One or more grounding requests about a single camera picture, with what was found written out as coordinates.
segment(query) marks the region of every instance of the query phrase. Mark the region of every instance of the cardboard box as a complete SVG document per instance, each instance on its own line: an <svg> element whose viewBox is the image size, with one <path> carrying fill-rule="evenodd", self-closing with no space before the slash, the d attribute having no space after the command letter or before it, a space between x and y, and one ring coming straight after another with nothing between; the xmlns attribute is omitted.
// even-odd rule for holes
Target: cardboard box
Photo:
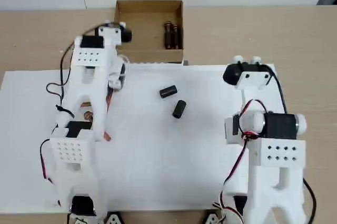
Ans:
<svg viewBox="0 0 337 224"><path fill-rule="evenodd" d="M131 62L183 61L183 49L166 50L164 46L166 21L183 28L181 0L117 0L115 21L125 22L132 31L132 41L118 49Z"/></svg>

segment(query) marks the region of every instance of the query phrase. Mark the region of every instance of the black cylinder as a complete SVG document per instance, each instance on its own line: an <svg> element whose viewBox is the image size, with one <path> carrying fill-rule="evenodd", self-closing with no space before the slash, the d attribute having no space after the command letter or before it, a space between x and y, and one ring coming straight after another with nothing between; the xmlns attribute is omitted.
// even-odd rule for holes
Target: black cylinder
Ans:
<svg viewBox="0 0 337 224"><path fill-rule="evenodd" d="M159 94L160 94L160 96L161 96L162 98L165 98L165 97L171 96L171 95L173 95L173 94L175 94L175 93L177 93L177 92L178 92L178 91L177 91L176 86L175 86L175 85L172 85L172 86L170 86L170 87L167 87L167 88L164 88L164 89L160 90L160 91L159 91Z"/></svg>
<svg viewBox="0 0 337 224"><path fill-rule="evenodd" d="M177 105L174 108L172 116L174 116L177 119L180 119L181 115L183 115L185 107L186 107L186 102L183 100L179 100Z"/></svg>

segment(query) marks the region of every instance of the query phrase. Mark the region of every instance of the table surface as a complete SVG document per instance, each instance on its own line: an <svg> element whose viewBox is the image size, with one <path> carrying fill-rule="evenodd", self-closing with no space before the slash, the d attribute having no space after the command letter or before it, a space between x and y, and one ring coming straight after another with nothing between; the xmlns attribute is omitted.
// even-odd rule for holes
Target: table surface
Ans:
<svg viewBox="0 0 337 224"><path fill-rule="evenodd" d="M6 70L57 69L60 51L114 9L0 12L0 79ZM337 7L186 7L184 58L190 64L228 64L235 55L274 63L291 113L305 114L305 177L318 209L315 223L329 223L337 183ZM311 201L305 195L309 213ZM128 223L201 223L204 211L126 212ZM65 215L2 215L1 223L63 223Z"/></svg>

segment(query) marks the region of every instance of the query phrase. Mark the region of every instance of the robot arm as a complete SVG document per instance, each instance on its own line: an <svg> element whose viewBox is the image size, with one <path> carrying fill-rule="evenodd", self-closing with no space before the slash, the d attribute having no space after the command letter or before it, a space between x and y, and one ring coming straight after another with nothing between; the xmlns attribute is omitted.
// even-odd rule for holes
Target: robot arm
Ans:
<svg viewBox="0 0 337 224"><path fill-rule="evenodd" d="M305 141L297 136L306 131L305 117L301 114L267 111L259 100L258 109L249 109L259 90L275 74L261 59L255 57L249 64L242 58L227 67L223 79L241 90L243 113L225 120L228 144L243 144L244 134L254 135L245 147L249 150L247 203L243 211L245 224L269 224L267 216L274 207L281 208L288 223L304 224L303 169ZM226 195L226 184L223 187ZM228 218L236 223L237 217Z"/></svg>
<svg viewBox="0 0 337 224"><path fill-rule="evenodd" d="M114 25L99 26L96 35L75 39L63 111L59 111L50 137L55 161L52 181L60 205L79 218L92 218L93 223L107 214L107 200L98 180L95 142L105 139L109 93L120 90L125 78L125 62L116 46L132 37L124 23ZM74 116L85 102L93 109L91 121Z"/></svg>

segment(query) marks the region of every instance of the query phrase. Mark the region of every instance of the white foam board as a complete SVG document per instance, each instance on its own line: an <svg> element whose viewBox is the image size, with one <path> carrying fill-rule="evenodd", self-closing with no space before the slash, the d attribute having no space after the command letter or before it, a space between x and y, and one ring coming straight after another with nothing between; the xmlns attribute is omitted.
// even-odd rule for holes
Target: white foam board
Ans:
<svg viewBox="0 0 337 224"><path fill-rule="evenodd" d="M109 210L208 209L241 148L226 145L224 119L241 108L241 92L222 80L225 65L131 65L115 92L106 130L96 144ZM62 212L53 185L43 180L39 145L55 125L58 97L45 92L58 71L6 72L0 91L0 213ZM159 90L175 84L176 95ZM181 119L176 102L187 102ZM272 81L259 99L282 112ZM51 151L44 148L46 159ZM247 158L242 163L247 169ZM245 174L238 174L246 179Z"/></svg>

